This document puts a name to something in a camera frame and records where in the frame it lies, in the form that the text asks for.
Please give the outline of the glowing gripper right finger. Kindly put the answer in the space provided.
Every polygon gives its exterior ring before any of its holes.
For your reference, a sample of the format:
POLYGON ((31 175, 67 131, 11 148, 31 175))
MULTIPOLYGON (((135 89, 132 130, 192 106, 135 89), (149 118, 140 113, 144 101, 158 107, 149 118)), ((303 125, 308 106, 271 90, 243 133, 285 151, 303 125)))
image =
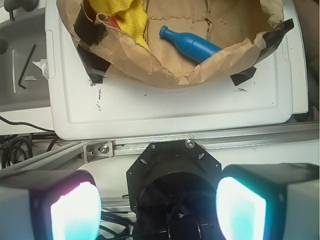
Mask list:
POLYGON ((230 164, 216 190, 227 240, 318 240, 320 167, 311 163, 230 164))

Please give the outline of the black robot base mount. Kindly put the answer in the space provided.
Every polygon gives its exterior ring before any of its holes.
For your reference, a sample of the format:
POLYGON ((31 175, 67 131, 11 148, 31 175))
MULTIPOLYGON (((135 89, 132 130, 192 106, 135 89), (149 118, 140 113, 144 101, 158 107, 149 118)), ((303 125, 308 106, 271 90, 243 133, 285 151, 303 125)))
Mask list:
POLYGON ((150 143, 127 170, 135 240, 221 240, 222 166, 191 139, 150 143))

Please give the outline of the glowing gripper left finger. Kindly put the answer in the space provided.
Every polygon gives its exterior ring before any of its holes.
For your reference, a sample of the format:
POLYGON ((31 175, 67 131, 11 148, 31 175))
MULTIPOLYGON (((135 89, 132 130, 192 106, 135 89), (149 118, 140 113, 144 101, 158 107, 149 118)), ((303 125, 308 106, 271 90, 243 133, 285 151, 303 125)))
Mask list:
POLYGON ((102 201, 86 170, 0 172, 2 240, 95 240, 102 201))

